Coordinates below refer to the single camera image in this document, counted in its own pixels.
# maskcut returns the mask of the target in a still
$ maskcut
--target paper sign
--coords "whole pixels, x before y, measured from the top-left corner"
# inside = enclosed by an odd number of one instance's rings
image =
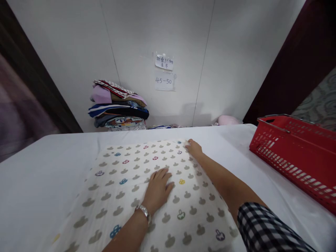
[[[162,70],[155,71],[155,90],[175,91],[175,78],[174,74]]]
[[[172,58],[169,58],[166,55],[162,56],[162,55],[156,54],[155,65],[165,70],[173,70],[174,61]]]

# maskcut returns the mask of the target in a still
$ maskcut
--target white fabric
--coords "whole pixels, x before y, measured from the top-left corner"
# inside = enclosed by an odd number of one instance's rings
[[[242,124],[46,136],[0,163],[0,251],[48,250],[102,147],[179,138],[201,144],[317,251],[333,251],[336,217],[249,151],[255,130]],[[238,236],[232,251],[244,249]]]
[[[169,168],[168,182],[174,181],[175,187],[152,216],[140,251],[229,247],[231,234],[237,236],[238,230],[186,144],[178,139],[103,148],[52,251],[101,251],[142,202],[151,174],[161,168]]]

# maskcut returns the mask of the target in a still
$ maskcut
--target red plastic basket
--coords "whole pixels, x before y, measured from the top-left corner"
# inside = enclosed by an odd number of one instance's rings
[[[286,114],[258,121],[250,151],[336,215],[336,132]]]

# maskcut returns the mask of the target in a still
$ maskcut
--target wristwatch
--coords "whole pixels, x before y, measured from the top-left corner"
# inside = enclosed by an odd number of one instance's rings
[[[138,208],[140,208],[145,214],[147,221],[148,221],[148,225],[149,225],[150,221],[152,220],[151,214],[148,212],[147,208],[145,208],[143,205],[137,205],[134,212],[138,210]]]

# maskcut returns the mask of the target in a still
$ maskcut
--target folded clothes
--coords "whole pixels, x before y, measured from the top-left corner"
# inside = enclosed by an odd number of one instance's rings
[[[140,110],[145,110],[144,107],[140,106],[137,102],[135,101],[113,101],[112,102],[113,105],[122,105],[122,106],[131,106],[131,107],[135,107],[138,108]]]
[[[116,101],[116,102],[121,102],[121,101],[134,101],[136,103],[138,103],[141,107],[146,107],[147,103],[145,102],[145,100],[139,100],[139,99],[136,99],[136,98],[133,98],[133,96],[130,96],[130,97],[127,97],[126,99],[121,99],[119,98],[118,96],[110,93],[111,95],[111,99],[112,101]]]
[[[135,125],[142,122],[140,117],[115,117],[107,122],[109,125]]]
[[[140,101],[143,101],[144,104],[147,106],[147,103],[146,103],[145,99],[142,98],[140,95],[134,94],[134,95],[131,95],[130,97],[131,97],[131,98],[134,98],[134,99],[138,99],[138,100],[140,100]]]
[[[133,94],[133,91],[127,90],[111,81],[107,80],[94,80],[93,83],[102,86],[103,88],[109,90],[111,93],[115,94],[119,98],[127,98]]]
[[[145,120],[149,117],[149,112],[145,108],[136,108],[119,104],[95,104],[89,108],[88,111],[88,114],[91,117],[98,117],[103,113],[122,116],[135,116]]]
[[[112,103],[110,91],[96,85],[92,90],[91,100],[93,100],[97,104],[101,103]]]
[[[145,120],[139,117],[115,117],[106,122],[105,127],[110,131],[129,131],[129,130],[145,130]]]
[[[111,120],[112,118],[115,118],[115,117],[118,117],[118,115],[105,115],[105,114],[102,114],[101,116],[99,117],[96,117],[94,119],[94,126],[96,128],[99,128],[99,127],[104,127],[106,122]]]

